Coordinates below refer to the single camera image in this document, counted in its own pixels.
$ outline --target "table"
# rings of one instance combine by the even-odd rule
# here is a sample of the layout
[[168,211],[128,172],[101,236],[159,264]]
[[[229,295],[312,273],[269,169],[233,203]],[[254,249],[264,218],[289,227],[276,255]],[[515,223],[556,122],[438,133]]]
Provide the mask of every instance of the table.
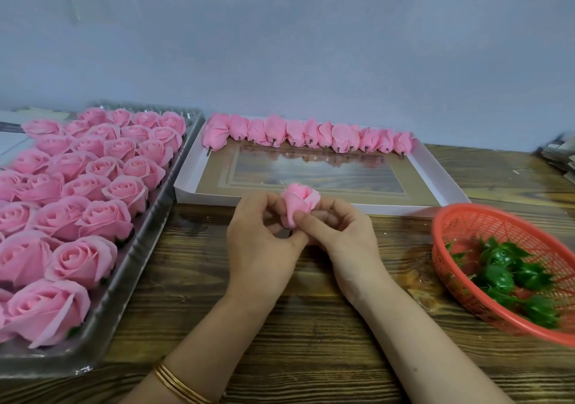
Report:
[[[475,203],[513,212],[575,249],[575,187],[524,153],[428,145]],[[3,404],[116,403],[224,293],[232,208],[174,206],[104,364],[85,376],[4,380]],[[444,291],[430,258],[431,220],[373,217],[396,280],[515,401],[575,402],[575,350],[506,335]],[[228,403],[408,402],[374,338],[338,293],[329,260],[307,249],[241,360]]]

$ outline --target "red basket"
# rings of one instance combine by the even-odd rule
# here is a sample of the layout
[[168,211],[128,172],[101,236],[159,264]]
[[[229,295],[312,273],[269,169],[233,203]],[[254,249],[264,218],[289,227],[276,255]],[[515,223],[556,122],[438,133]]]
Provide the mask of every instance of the red basket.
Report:
[[[439,278],[468,311],[513,335],[529,333],[575,348],[575,254],[571,250],[533,224],[480,204],[451,204],[442,208],[433,220],[431,233],[432,256]],[[532,254],[526,262],[542,262],[555,275],[554,288],[545,292],[545,296],[553,298],[561,312],[559,329],[540,327],[501,306],[471,282],[445,248],[446,242],[453,242],[454,253],[477,249],[478,239],[490,236],[498,241],[515,242]]]

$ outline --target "wall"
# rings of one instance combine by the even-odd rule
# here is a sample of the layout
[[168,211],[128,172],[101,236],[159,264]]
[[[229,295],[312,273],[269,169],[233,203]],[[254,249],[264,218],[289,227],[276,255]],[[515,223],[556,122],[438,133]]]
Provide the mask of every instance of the wall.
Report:
[[530,151],[574,129],[575,0],[0,0],[0,109],[101,98]]

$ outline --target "person's right arm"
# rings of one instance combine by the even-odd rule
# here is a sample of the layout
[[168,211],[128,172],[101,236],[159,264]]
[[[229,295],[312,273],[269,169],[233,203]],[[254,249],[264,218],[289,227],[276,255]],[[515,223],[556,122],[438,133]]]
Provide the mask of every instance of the person's right arm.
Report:
[[377,338],[415,404],[513,402],[393,280],[379,258],[371,219],[340,199],[322,199],[298,227],[317,240],[338,285]]

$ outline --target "person's left hand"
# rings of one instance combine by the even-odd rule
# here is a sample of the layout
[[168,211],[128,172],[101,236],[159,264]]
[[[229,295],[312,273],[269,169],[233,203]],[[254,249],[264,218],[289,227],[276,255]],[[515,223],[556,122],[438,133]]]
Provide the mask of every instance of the person's left hand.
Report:
[[270,213],[276,217],[286,214],[283,198],[272,192],[255,192],[237,205],[227,232],[226,293],[272,308],[287,286],[309,238],[300,230],[287,239],[275,237],[284,227],[279,223],[266,227],[264,219]]

